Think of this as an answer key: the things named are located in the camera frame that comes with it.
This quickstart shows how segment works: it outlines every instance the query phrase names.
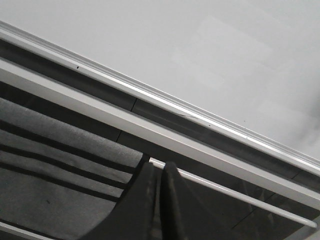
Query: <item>black object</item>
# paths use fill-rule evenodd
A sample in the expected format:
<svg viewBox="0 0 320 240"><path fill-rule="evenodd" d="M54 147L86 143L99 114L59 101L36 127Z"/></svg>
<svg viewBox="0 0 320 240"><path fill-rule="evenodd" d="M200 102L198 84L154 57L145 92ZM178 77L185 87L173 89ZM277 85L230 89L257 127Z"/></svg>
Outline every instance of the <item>black object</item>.
<svg viewBox="0 0 320 240"><path fill-rule="evenodd" d="M173 162L161 176L160 217L164 240L235 240L188 188Z"/></svg>
<svg viewBox="0 0 320 240"><path fill-rule="evenodd" d="M149 240L155 194L155 169L147 162L110 215L80 240Z"/></svg>

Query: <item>striped fabric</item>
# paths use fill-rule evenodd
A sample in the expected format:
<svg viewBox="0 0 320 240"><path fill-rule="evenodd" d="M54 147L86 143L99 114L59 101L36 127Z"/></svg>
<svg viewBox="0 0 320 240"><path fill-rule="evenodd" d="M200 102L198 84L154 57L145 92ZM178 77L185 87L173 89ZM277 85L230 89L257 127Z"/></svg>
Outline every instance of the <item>striped fabric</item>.
<svg viewBox="0 0 320 240"><path fill-rule="evenodd" d="M146 159L0 98L0 221L76 240L108 216Z"/></svg>

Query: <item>gray fabric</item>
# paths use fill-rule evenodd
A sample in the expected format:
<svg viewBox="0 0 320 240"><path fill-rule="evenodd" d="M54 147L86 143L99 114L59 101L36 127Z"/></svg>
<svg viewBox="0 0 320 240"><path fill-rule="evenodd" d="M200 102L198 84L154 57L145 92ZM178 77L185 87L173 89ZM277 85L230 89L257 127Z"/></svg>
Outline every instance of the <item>gray fabric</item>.
<svg viewBox="0 0 320 240"><path fill-rule="evenodd" d="M114 202L0 168L0 218L59 238L75 240L100 223Z"/></svg>
<svg viewBox="0 0 320 240"><path fill-rule="evenodd" d="M76 240L89 232L112 211L123 192L121 188L132 177L131 173L95 163L89 156L117 163L119 169L121 166L135 168L143 156L138 151L2 98L0 120L5 122L0 122L0 164L3 167L0 166L0 220L53 238ZM59 148L45 140L41 142L42 138L23 135L24 130L93 155L65 152L69 148ZM72 169L65 170L55 161ZM111 181L106 184L80 175L84 171Z"/></svg>
<svg viewBox="0 0 320 240"><path fill-rule="evenodd" d="M59 161L63 161L77 167L82 170L89 171L91 173L96 173L98 175L108 177L112 180L127 183L131 174L123 171L119 171L110 167L102 166L93 161L87 160L85 158L70 154L68 152L61 151L59 149L47 146L45 144L32 141L20 136L16 136L9 132L0 129L0 144L18 148L25 151L30 151L33 153L40 154L42 156L47 156Z"/></svg>
<svg viewBox="0 0 320 240"><path fill-rule="evenodd" d="M0 98L0 120L104 159L136 167L142 153Z"/></svg>

